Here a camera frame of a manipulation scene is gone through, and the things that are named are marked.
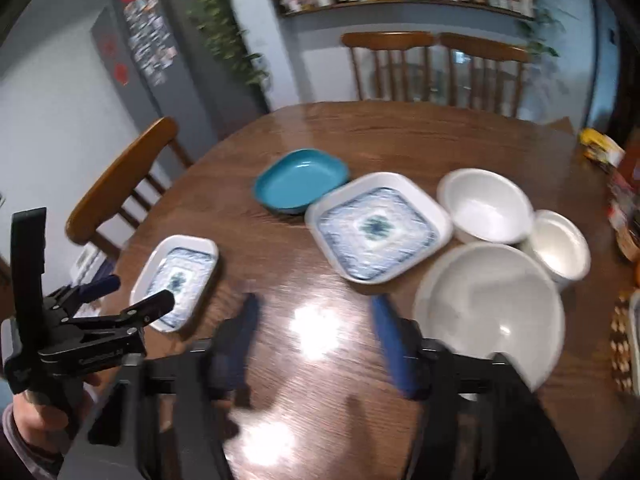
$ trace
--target blue handle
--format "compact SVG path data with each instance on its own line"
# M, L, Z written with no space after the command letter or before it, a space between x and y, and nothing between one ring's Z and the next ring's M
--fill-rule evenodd
M120 277L115 274L110 274L106 278L98 280L97 282L81 285L78 292L78 298L81 303L91 303L92 301L98 300L98 298L102 298L112 292L115 292L119 288Z
M249 293L240 313L225 319L214 336L209 385L231 392L245 384L246 360L260 321L260 300Z
M401 318L396 314L386 294L371 298L376 335L385 356L386 369L396 388L411 399L418 391L413 361L415 360L402 342Z

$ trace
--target wall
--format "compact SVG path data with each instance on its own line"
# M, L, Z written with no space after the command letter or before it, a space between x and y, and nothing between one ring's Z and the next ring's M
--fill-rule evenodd
M263 85L271 110L298 104L300 94L293 63L296 52L289 53L287 33L281 30L271 0L231 0L240 28L246 31L244 42L250 52L263 54L270 78Z
M82 250L65 237L69 213L138 134L91 42L107 1L32 0L0 48L0 254L11 214L46 206L46 292ZM121 243L130 230L114 219L104 233Z
M548 43L561 54L558 60L546 60L533 67L528 77L520 117L546 123L569 116L574 130L586 113L589 86L594 63L593 12L591 0L549 0L566 32L548 38ZM280 27L292 37L291 50L299 49L304 73L300 79L310 82L301 86L306 102L356 99L348 50L340 44L340 36L358 30L430 30L458 32L505 43L522 44L517 20L509 16L475 9L418 4L363 6L334 9L281 19ZM417 64L417 53L412 53ZM444 78L444 52L433 52L436 71L434 86ZM372 61L364 58L366 80L371 81ZM440 100L446 89L441 88Z
M620 76L620 26L605 0L595 0L598 7L598 45L600 60L596 71L593 106L587 126L606 132L616 102Z

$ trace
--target small white rectangular dish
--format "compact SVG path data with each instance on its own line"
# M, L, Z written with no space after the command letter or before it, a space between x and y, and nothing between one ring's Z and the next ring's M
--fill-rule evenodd
M158 332L180 330L195 311L218 263L218 246L211 240L173 235L165 238L146 261L129 297L133 305L168 290L175 304L168 314L151 323Z
M305 215L316 243L345 279L377 284L451 239L443 208L407 177L371 173L326 194Z

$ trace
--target hanging plant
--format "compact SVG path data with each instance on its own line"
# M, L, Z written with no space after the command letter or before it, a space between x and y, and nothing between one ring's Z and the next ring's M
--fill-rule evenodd
M545 43L546 35L555 30L565 32L562 23L556 20L547 0L534 0L535 14L533 21L519 20L518 26L522 36L527 40L527 51L536 60L542 55L560 57L558 51Z
M196 0L188 17L204 37L204 45L247 85L260 84L267 72L259 67L262 54L248 54L230 0Z

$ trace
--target sleeve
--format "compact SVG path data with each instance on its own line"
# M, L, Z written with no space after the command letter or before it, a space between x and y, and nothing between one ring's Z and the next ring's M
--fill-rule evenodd
M12 480L55 480L62 466L62 455L46 454L29 446L20 436L14 422L14 408L9 405L2 414L0 463L2 472Z

